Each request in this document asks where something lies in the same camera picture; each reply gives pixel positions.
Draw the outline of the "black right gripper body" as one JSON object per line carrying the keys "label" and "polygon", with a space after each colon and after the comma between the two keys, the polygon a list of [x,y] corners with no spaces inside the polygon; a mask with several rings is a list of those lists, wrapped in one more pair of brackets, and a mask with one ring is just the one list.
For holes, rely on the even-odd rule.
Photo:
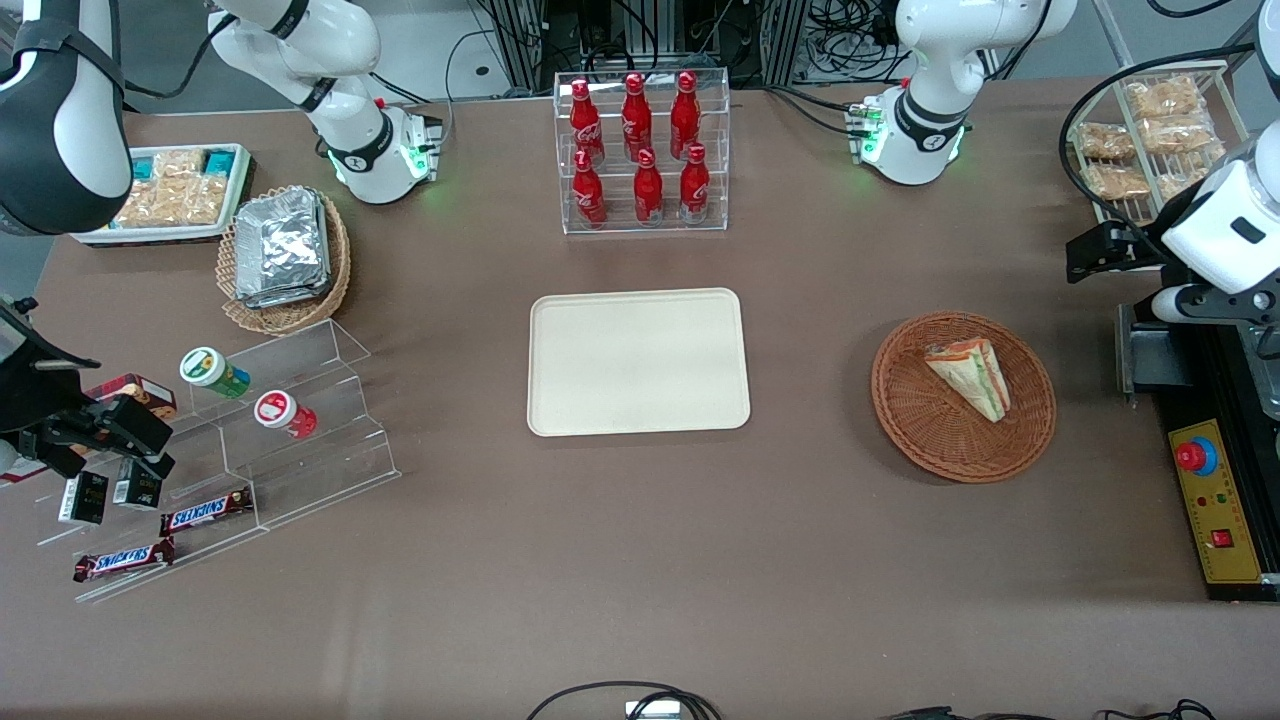
{"label": "black right gripper body", "polygon": [[32,325],[35,299],[3,300],[1,437],[3,478],[27,479],[50,470],[70,479],[86,460],[51,433],[59,420],[77,418],[90,405],[81,372],[99,369],[96,359],[59,348]]}

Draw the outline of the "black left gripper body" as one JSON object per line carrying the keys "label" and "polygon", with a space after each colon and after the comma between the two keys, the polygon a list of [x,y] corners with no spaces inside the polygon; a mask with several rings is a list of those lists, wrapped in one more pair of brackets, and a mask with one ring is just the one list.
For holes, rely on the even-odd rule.
{"label": "black left gripper body", "polygon": [[1128,227],[1128,241],[1105,241],[1105,270],[1102,273],[1161,270],[1167,265],[1166,255],[1152,245],[1142,232]]}

